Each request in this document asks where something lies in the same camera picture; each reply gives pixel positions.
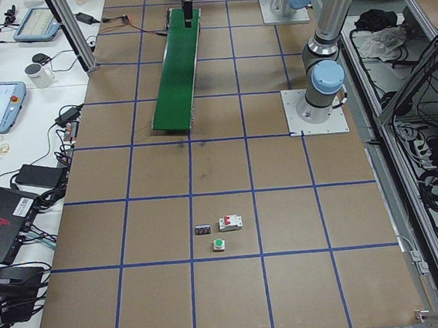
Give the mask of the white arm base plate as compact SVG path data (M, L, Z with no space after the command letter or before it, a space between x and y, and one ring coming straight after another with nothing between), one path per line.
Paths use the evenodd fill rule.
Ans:
M264 25L309 23L308 0L258 0Z
M305 89L282 90L282 105L289 135L314 136L349 132L345 112L339 106L340 94L336 94L329 107L312 107L305 100Z

